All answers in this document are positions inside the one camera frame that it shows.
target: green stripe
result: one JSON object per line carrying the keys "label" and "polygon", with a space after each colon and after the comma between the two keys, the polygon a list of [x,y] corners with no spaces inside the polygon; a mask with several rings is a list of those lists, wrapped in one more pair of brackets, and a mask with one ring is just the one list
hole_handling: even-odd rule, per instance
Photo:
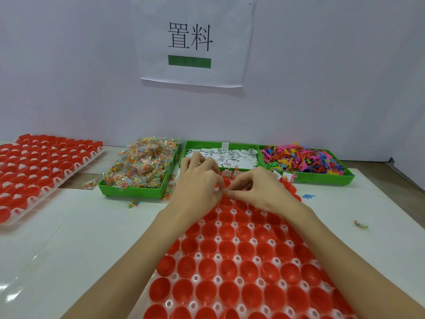
{"label": "green stripe", "polygon": [[211,58],[168,55],[168,65],[198,68],[211,68]]}

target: table surface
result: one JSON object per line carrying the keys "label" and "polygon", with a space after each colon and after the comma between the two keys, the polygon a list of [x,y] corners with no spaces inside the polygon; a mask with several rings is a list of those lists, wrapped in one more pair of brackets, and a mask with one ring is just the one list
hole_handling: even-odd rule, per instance
{"label": "table surface", "polygon": [[[350,248],[383,275],[425,306],[425,230],[356,169],[346,187],[296,184],[298,194],[315,195],[304,202]],[[17,278],[0,294],[2,318],[57,319],[99,279],[143,234],[164,208],[164,203],[144,200],[128,208],[130,198],[104,197],[98,188],[86,197],[68,196],[75,206],[65,223]],[[58,196],[51,203],[68,204]],[[28,219],[36,227],[39,213]],[[361,230],[353,221],[369,225]],[[15,249],[25,246],[25,231],[15,236]],[[145,301],[143,295],[138,305]]]}

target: forearm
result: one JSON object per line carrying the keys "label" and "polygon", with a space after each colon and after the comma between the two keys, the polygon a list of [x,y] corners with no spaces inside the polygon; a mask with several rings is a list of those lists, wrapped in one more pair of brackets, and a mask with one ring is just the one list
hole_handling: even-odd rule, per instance
{"label": "forearm", "polygon": [[308,207],[290,224],[361,319],[425,318],[425,309],[335,236]]}
{"label": "forearm", "polygon": [[127,318],[158,262],[184,231],[168,207],[134,245],[62,316],[62,319]]}

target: green plastic tray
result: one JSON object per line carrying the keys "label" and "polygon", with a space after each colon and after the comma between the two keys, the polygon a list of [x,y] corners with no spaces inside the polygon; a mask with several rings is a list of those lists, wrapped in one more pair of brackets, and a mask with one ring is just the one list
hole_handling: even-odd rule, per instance
{"label": "green plastic tray", "polygon": [[108,186],[102,179],[99,182],[99,189],[105,196],[117,196],[117,197],[142,197],[142,198],[156,198],[161,199],[167,190],[168,179],[173,173],[174,166],[177,163],[178,153],[180,152],[182,145],[177,145],[177,150],[174,153],[173,163],[168,167],[167,173],[165,174],[164,180],[162,181],[161,187],[158,189],[152,188],[138,188],[138,187],[127,187],[121,190],[118,187]]}
{"label": "green plastic tray", "polygon": [[[270,147],[271,145],[259,145],[260,149]],[[321,150],[329,153],[332,158],[334,158],[340,165],[344,167],[343,175],[330,175],[323,173],[309,173],[309,172],[298,172],[298,171],[285,171],[287,173],[295,173],[296,178],[294,182],[305,182],[305,183],[313,183],[313,184],[323,184],[323,185],[339,185],[339,186],[347,186],[355,177],[355,175],[348,170],[346,166],[329,150],[324,149],[309,149],[309,150]],[[261,154],[261,160],[265,164],[263,159],[263,154]]]}
{"label": "green plastic tray", "polygon": [[[181,165],[182,159],[186,156],[189,149],[214,149],[219,148],[221,149],[221,142],[206,142],[206,141],[187,141],[186,145],[184,146],[182,156],[180,158],[180,161],[178,162],[178,166]],[[253,148],[257,150],[257,160],[258,165],[266,167],[266,164],[264,163],[263,154],[260,152],[260,148],[257,144],[246,144],[246,143],[229,143],[229,150],[249,150],[250,148]],[[235,168],[224,168],[221,167],[220,171],[230,169],[234,170]],[[240,171],[249,171],[250,169],[238,169]]]}

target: hand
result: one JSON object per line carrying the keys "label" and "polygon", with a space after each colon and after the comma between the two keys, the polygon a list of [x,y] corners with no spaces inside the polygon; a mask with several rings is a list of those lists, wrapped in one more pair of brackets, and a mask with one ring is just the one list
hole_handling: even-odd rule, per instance
{"label": "hand", "polygon": [[[219,191],[214,192],[215,185]],[[177,186],[168,207],[178,213],[178,222],[186,229],[205,216],[223,196],[224,179],[213,158],[195,152],[191,158],[183,158]]]}
{"label": "hand", "polygon": [[257,167],[241,173],[229,186],[227,196],[291,219],[294,208],[305,206],[276,179],[271,171]]}

